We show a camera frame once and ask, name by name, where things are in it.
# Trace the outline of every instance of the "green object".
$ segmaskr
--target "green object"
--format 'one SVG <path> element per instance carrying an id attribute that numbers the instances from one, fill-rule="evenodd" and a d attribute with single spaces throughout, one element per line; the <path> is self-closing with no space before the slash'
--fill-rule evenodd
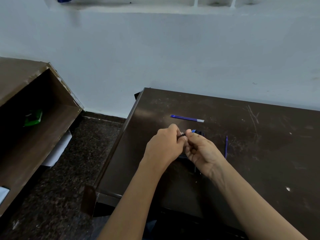
<path id="1" fill-rule="evenodd" d="M 42 118 L 42 109 L 30 110 L 29 113 L 25 116 L 24 127 L 37 125 L 40 123 Z"/>

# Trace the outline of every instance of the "desk surface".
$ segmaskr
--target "desk surface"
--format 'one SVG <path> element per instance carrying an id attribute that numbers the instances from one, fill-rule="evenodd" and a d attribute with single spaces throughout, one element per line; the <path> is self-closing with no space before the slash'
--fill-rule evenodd
<path id="1" fill-rule="evenodd" d="M 96 183 L 97 201 L 117 204 L 147 142 L 172 123 L 204 132 L 222 153 L 228 136 L 230 164 L 302 234 L 320 239 L 319 111 L 145 88 Z M 153 203 L 242 230 L 212 183 L 182 160 L 165 171 Z"/>

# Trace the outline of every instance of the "dark speckled floor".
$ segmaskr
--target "dark speckled floor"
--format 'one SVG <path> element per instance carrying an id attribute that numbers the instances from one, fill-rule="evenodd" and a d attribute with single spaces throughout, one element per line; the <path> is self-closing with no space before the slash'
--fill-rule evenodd
<path id="1" fill-rule="evenodd" d="M 0 239 L 91 238 L 96 220 L 80 212 L 83 188 L 93 185 L 124 120 L 79 121 L 58 162 L 39 168 L 3 215 Z"/>

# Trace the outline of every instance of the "white wall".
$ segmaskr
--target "white wall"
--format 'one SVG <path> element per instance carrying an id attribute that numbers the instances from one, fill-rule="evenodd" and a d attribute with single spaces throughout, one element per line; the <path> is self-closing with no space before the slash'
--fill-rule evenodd
<path id="1" fill-rule="evenodd" d="M 1 0 L 0 56 L 50 61 L 87 111 L 127 117 L 143 87 L 320 110 L 320 0 L 208 15 L 60 7 Z"/>

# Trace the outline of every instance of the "white paper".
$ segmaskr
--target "white paper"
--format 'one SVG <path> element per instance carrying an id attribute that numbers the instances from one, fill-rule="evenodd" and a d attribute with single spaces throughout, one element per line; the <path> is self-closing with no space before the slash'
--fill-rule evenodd
<path id="1" fill-rule="evenodd" d="M 64 149 L 66 149 L 71 138 L 72 138 L 71 132 L 70 130 L 68 130 L 61 137 L 60 141 L 58 141 L 56 146 L 52 149 L 52 151 L 49 153 L 47 158 L 43 161 L 42 165 L 52 167 L 58 161 Z"/>
<path id="2" fill-rule="evenodd" d="M 0 205 L 3 202 L 3 200 L 5 199 L 5 197 L 7 196 L 7 194 L 9 193 L 9 189 L 4 188 L 4 187 L 0 187 Z"/>

